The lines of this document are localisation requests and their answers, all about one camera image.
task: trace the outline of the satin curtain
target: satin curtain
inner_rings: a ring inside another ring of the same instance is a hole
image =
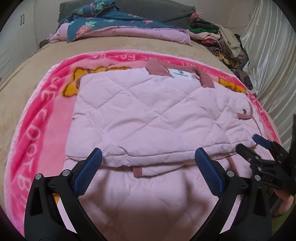
[[[258,0],[241,41],[249,56],[244,71],[288,150],[296,112],[296,33],[272,0]]]

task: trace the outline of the blue gripper pad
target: blue gripper pad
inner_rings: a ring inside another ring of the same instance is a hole
[[[259,144],[260,146],[264,147],[265,149],[270,149],[271,144],[269,140],[266,140],[264,137],[259,136],[258,134],[253,135],[253,141]]]
[[[96,148],[86,159],[87,163],[73,181],[73,192],[76,197],[85,194],[94,175],[103,161],[103,154],[99,148]]]
[[[203,148],[195,151],[195,163],[198,166],[203,178],[205,179],[211,193],[220,197],[223,194],[223,180],[212,165],[212,160]]]

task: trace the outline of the green cloth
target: green cloth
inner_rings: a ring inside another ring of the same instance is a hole
[[[203,32],[208,32],[208,33],[217,33],[218,32],[216,29],[203,29],[203,28],[192,28],[192,27],[189,27],[189,31],[193,32],[195,34],[200,34]]]
[[[286,221],[286,219],[290,215],[292,209],[294,208],[295,204],[296,204],[296,198],[294,198],[293,206],[289,209],[289,211],[287,211],[286,213],[284,213],[281,216],[271,219],[271,233],[272,233],[272,235],[274,235],[279,230],[279,228],[284,224],[284,222]]]

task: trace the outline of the clothing label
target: clothing label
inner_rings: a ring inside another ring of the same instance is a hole
[[[183,71],[183,70],[177,70],[177,69],[167,69],[171,76],[174,78],[183,78],[191,80],[191,73]]]

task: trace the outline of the metal bolt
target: metal bolt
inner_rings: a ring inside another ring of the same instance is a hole
[[[66,177],[66,176],[68,176],[70,174],[70,170],[66,169],[66,170],[63,171],[62,174],[63,174],[63,176]]]
[[[261,180],[261,177],[259,175],[255,175],[254,178],[257,180],[257,181],[260,181]]]
[[[229,177],[233,177],[234,176],[234,172],[233,171],[227,171],[226,174]]]
[[[39,180],[41,177],[42,177],[42,174],[38,173],[38,174],[36,174],[35,179]]]

